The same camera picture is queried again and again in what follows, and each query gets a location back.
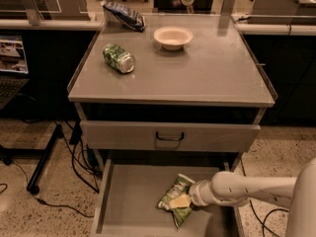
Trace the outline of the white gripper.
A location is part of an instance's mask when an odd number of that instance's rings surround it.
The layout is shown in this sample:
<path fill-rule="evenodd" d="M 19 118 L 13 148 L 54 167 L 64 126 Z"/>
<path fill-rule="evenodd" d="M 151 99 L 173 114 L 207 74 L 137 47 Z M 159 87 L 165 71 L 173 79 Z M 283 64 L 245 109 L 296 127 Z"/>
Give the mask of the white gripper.
<path fill-rule="evenodd" d="M 212 193 L 211 180 L 198 181 L 191 185 L 189 194 L 181 194 L 172 198 L 168 204 L 171 209 L 184 208 L 191 204 L 196 206 L 208 206 L 215 203 L 215 197 Z"/>

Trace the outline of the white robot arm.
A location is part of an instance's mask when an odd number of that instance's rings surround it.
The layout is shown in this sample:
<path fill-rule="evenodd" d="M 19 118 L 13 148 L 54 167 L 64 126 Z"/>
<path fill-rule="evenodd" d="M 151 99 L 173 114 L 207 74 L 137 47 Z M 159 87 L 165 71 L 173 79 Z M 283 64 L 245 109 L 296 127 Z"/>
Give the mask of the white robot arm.
<path fill-rule="evenodd" d="M 316 237 L 316 159 L 297 177 L 245 177 L 228 171 L 195 182 L 184 195 L 172 198 L 171 208 L 237 205 L 254 198 L 289 210 L 285 237 Z"/>

